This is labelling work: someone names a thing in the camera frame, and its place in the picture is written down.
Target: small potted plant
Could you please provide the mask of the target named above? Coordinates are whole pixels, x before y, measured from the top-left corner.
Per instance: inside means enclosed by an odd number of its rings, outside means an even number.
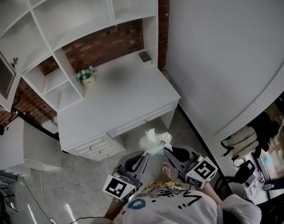
[[[96,80],[96,68],[90,66],[88,69],[83,69],[75,74],[76,79],[84,86],[91,86]]]

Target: foot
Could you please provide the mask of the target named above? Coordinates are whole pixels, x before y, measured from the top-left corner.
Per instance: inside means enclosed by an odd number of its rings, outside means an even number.
[[[154,180],[154,181],[152,181],[152,182],[149,184],[149,186],[157,185],[157,184],[158,184],[158,182],[157,182],[156,180]]]
[[[167,162],[162,162],[161,168],[162,168],[162,174],[164,176],[167,176],[168,178],[171,178],[170,164],[168,164]]]

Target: desk drawer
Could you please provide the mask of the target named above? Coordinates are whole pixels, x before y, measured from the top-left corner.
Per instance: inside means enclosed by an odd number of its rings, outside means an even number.
[[[108,131],[108,134],[111,136],[111,137],[116,137],[118,135],[121,135],[129,130],[132,130],[140,125],[143,125],[145,124],[146,122],[148,121],[151,121],[157,117],[160,117],[162,116],[163,114],[165,113],[168,113],[170,111],[172,111],[173,109],[176,108],[176,105],[177,105],[177,101],[176,102],[173,102],[173,103],[170,103],[160,109],[157,109],[151,113],[148,113],[146,114],[145,116],[141,117],[141,118],[138,118],[137,120],[134,120],[132,122],[129,122],[127,124],[123,124],[121,126],[118,126],[117,128],[114,128],[114,129],[111,129],[110,131]]]
[[[67,152],[88,159],[98,160],[98,156],[110,156],[112,153],[116,154],[124,150],[116,140],[112,139],[107,133],[99,135],[91,140],[85,141],[81,144],[66,149]]]

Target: bottle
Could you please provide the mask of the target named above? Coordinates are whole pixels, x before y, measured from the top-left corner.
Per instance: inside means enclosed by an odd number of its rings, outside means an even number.
[[[267,191],[267,190],[269,190],[269,189],[271,189],[273,187],[274,187],[273,184],[270,184],[270,183],[265,184],[265,185],[263,185],[263,191]]]
[[[258,179],[259,179],[259,182],[260,182],[260,183],[265,182],[263,173],[262,173],[259,169],[258,169]]]

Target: flower vase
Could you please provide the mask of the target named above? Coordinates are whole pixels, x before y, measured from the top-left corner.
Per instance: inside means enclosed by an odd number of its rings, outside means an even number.
[[[82,80],[82,83],[83,83],[84,86],[90,87],[90,86],[92,86],[92,84],[95,83],[95,80],[96,80],[95,76],[91,76],[88,79]]]

